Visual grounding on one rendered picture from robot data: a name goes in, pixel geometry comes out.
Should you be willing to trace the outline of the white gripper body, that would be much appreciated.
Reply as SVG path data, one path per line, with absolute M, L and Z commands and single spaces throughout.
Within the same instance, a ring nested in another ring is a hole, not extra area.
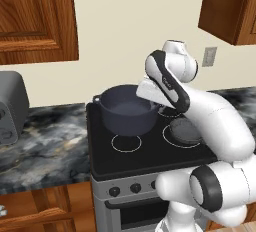
M 171 106 L 171 103 L 158 88 L 158 86 L 149 78 L 145 77 L 138 85 L 136 95 L 140 98 L 161 104 Z

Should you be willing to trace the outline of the dark blue pot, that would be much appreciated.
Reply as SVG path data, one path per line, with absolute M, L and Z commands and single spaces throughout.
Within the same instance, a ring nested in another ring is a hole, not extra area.
M 156 124 L 159 104 L 136 95 L 138 86 L 117 85 L 93 97 L 101 110 L 104 126 L 120 136 L 140 136 Z

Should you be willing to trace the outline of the black and silver stove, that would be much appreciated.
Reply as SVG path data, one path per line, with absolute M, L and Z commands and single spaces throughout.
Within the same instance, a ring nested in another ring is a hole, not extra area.
M 169 108 L 160 110 L 150 132 L 137 137 L 121 137 L 107 130 L 97 104 L 89 103 L 86 111 L 97 232 L 110 232 L 105 201 L 125 203 L 158 197 L 150 184 L 159 173 L 217 160 L 203 142 L 182 144 L 171 136 L 170 122 L 185 117 Z M 130 190 L 134 183 L 141 185 L 139 193 Z M 120 188 L 117 197 L 109 194 L 112 187 Z

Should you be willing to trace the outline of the black oven door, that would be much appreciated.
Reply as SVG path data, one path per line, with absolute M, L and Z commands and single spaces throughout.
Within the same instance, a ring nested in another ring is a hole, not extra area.
M 140 205 L 132 208 L 108 209 L 110 232 L 140 232 L 153 229 L 166 215 L 169 202 Z

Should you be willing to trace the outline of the wooden drawer front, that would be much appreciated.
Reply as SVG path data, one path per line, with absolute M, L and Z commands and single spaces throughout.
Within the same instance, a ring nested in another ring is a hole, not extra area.
M 96 232 L 90 182 L 0 195 L 0 205 L 8 211 L 0 220 L 37 214 L 50 208 L 60 208 L 70 214 L 65 220 L 0 232 Z

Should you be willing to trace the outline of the grey toaster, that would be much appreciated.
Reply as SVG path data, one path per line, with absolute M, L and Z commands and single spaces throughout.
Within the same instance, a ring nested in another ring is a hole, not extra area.
M 18 141 L 29 110 L 29 99 L 22 76 L 0 71 L 0 146 Z

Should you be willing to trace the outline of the grey wall socket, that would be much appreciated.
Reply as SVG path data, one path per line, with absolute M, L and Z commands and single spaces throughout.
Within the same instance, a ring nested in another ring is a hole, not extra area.
M 206 47 L 204 51 L 204 57 L 202 61 L 203 67 L 211 67 L 214 64 L 216 57 L 217 48 L 216 47 Z

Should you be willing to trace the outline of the wooden wall cupboard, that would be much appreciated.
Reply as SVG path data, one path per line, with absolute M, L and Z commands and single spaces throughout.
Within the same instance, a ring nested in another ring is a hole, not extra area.
M 202 0 L 198 27 L 231 45 L 256 45 L 256 0 Z

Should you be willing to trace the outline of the wooden wall cupboard door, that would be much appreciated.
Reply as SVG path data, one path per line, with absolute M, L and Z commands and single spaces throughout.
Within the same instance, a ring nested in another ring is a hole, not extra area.
M 74 0 L 0 0 L 0 65 L 78 58 Z

